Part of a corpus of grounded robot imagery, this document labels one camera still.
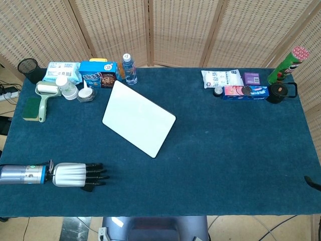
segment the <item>green can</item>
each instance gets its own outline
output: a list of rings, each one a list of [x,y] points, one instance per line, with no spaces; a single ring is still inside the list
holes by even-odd
[[[309,57],[309,52],[302,46],[296,46],[292,52],[280,63],[267,77],[269,84],[282,83],[304,60]]]

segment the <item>tissue pack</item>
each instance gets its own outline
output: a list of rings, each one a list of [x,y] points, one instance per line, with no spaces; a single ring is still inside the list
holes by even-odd
[[[56,82],[58,76],[67,76],[73,84],[82,82],[78,62],[50,62],[43,81]]]

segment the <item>cable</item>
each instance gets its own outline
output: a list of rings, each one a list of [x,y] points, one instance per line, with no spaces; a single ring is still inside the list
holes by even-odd
[[[20,86],[20,88],[22,89],[22,86],[20,85],[20,84],[18,84],[18,83],[8,83],[8,82],[5,82],[4,80],[2,80],[2,79],[0,79],[0,81],[1,82],[3,82],[3,83],[5,83],[5,84],[7,84],[7,85],[18,85],[18,86]]]
[[[9,104],[12,104],[12,105],[16,105],[16,104],[17,104],[16,102],[15,102],[15,104],[11,103],[11,102],[6,98],[5,94],[4,94],[4,98],[5,98],[6,101],[9,102]]]
[[[320,216],[320,222],[319,222],[318,241],[321,241],[321,216]]]
[[[25,235],[26,235],[26,232],[27,232],[29,221],[30,221],[30,217],[28,217],[28,222],[27,222],[27,226],[26,226],[26,229],[25,229],[24,238],[22,239],[22,241],[25,241]]]
[[[276,238],[274,237],[273,233],[271,232],[271,230],[269,230],[269,228],[268,228],[261,220],[259,220],[256,216],[252,216],[252,217],[253,217],[256,221],[258,221],[263,227],[265,227],[265,229],[268,230],[269,233],[272,235],[272,237],[274,238],[274,240],[277,241]]]
[[[21,88],[18,89],[17,86],[16,86],[16,85],[18,85],[18,84],[2,84],[1,82],[0,82],[0,84],[1,84],[3,87],[4,87],[5,85],[10,85],[10,86],[13,86],[14,88],[16,88],[16,90],[21,91]]]
[[[210,230],[211,226],[213,225],[213,223],[214,223],[218,218],[219,218],[219,216],[217,216],[217,217],[211,222],[211,224],[210,224],[209,228],[207,229],[207,231]]]
[[[277,227],[279,227],[281,224],[283,224],[283,223],[285,223],[285,222],[287,222],[287,221],[289,221],[290,219],[292,219],[292,218],[294,218],[294,217],[296,217],[297,215],[294,215],[294,216],[292,216],[292,217],[289,217],[288,219],[286,219],[286,220],[284,220],[283,222],[281,222],[281,223],[279,223],[277,226],[275,226],[274,228],[272,228],[270,231],[273,231],[273,230],[275,230]],[[267,236],[269,234],[269,232],[267,232],[262,238],[260,238],[260,240],[259,241],[262,241],[262,239],[264,239],[265,238],[265,236]]]
[[[10,110],[10,111],[7,111],[7,112],[0,113],[0,115],[2,115],[2,114],[7,114],[7,113],[11,113],[11,112],[15,112],[15,110]]]
[[[79,217],[77,217],[77,218],[86,226],[86,228],[88,228],[89,230],[91,230],[91,231],[93,231],[93,232],[98,234],[97,231],[95,231],[95,230],[91,229],[90,227],[88,227],[87,224],[85,224],[83,220],[81,220]]]

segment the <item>small white cup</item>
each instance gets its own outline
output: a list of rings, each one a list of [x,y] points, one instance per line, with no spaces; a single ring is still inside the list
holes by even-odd
[[[56,85],[67,100],[72,100],[77,97],[78,89],[68,80],[67,76],[58,76],[56,79]]]

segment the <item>green handle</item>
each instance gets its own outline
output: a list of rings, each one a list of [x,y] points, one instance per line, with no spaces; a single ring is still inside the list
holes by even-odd
[[[46,120],[46,112],[47,112],[47,99],[46,97],[42,97],[39,106],[39,122],[45,122]]]

